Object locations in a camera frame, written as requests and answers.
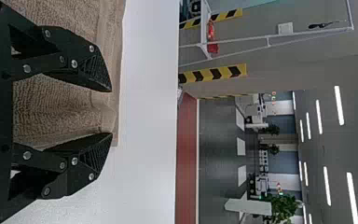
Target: ceiling light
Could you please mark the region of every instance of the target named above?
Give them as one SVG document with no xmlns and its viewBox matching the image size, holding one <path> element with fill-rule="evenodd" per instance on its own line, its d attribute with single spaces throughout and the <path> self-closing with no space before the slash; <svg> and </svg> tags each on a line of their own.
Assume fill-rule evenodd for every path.
<svg viewBox="0 0 358 224">
<path fill-rule="evenodd" d="M 345 120 L 344 120 L 344 112 L 342 110 L 341 91 L 339 89 L 339 86 L 335 86 L 334 91 L 336 92 L 338 121 L 339 121 L 339 125 L 342 126 L 345 124 Z"/>
<path fill-rule="evenodd" d="M 304 224 L 307 224 L 307 209 L 305 208 L 305 204 L 303 205 L 303 213 L 304 213 Z"/>
<path fill-rule="evenodd" d="M 298 162 L 298 165 L 300 167 L 300 180 L 302 181 L 302 164 L 301 164 L 301 161 Z"/>
<path fill-rule="evenodd" d="M 310 136 L 310 113 L 307 112 L 307 129 L 308 129 L 308 139 L 310 140 L 312 137 Z"/>
<path fill-rule="evenodd" d="M 296 94 L 293 91 L 293 109 L 296 110 Z"/>
<path fill-rule="evenodd" d="M 319 100 L 316 101 L 316 114 L 318 116 L 319 134 L 322 134 L 324 133 L 324 129 L 322 127 L 321 106 L 319 105 Z"/>
<path fill-rule="evenodd" d="M 330 197 L 330 184 L 328 182 L 328 172 L 327 167 L 324 166 L 324 186 L 326 188 L 326 198 L 327 204 L 331 206 L 331 197 Z"/>
<path fill-rule="evenodd" d="M 304 142 L 304 130 L 302 125 L 302 119 L 300 120 L 301 142 Z"/>
<path fill-rule="evenodd" d="M 304 175 L 305 175 L 305 185 L 308 186 L 308 167 L 307 163 L 304 161 Z"/>
<path fill-rule="evenodd" d="M 353 224 L 358 224 L 358 211 L 357 211 L 357 204 L 356 204 L 356 196 L 355 196 L 355 193 L 354 193 L 354 185 L 353 185 L 352 173 L 347 173 L 347 179 L 348 179 L 348 189 L 349 189 L 349 192 L 350 192 Z"/>
</svg>

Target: screw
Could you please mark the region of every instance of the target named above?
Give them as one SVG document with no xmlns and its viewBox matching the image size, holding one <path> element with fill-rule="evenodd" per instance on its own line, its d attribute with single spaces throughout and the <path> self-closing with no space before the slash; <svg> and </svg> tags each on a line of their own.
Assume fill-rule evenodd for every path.
<svg viewBox="0 0 358 224">
<path fill-rule="evenodd" d="M 26 151 L 24 152 L 24 154 L 22 154 L 22 158 L 25 160 L 25 161 L 28 161 L 30 160 L 32 157 L 32 153 L 30 151 Z"/>
<path fill-rule="evenodd" d="M 95 177 L 95 175 L 94 175 L 93 173 L 89 174 L 89 180 L 90 180 L 90 181 L 93 180 L 94 177 Z"/>
<path fill-rule="evenodd" d="M 47 38 L 51 38 L 51 32 L 49 30 L 45 30 L 45 35 Z"/>
<path fill-rule="evenodd" d="M 77 165 L 77 163 L 78 163 L 77 157 L 73 157 L 72 158 L 72 165 Z"/>
<path fill-rule="evenodd" d="M 65 169 L 65 167 L 66 167 L 66 163 L 63 161 L 63 162 L 61 162 L 60 163 L 60 169 Z"/>
<path fill-rule="evenodd" d="M 73 68 L 77 68 L 77 61 L 76 60 L 72 60 L 71 64 L 72 64 Z"/>
<path fill-rule="evenodd" d="M 48 196 L 50 193 L 51 193 L 51 188 L 49 188 L 49 187 L 46 187 L 45 190 L 43 190 L 43 194 L 45 196 Z"/>
<path fill-rule="evenodd" d="M 31 66 L 29 64 L 25 64 L 22 68 L 24 69 L 24 73 L 31 73 L 32 71 Z"/>
</svg>

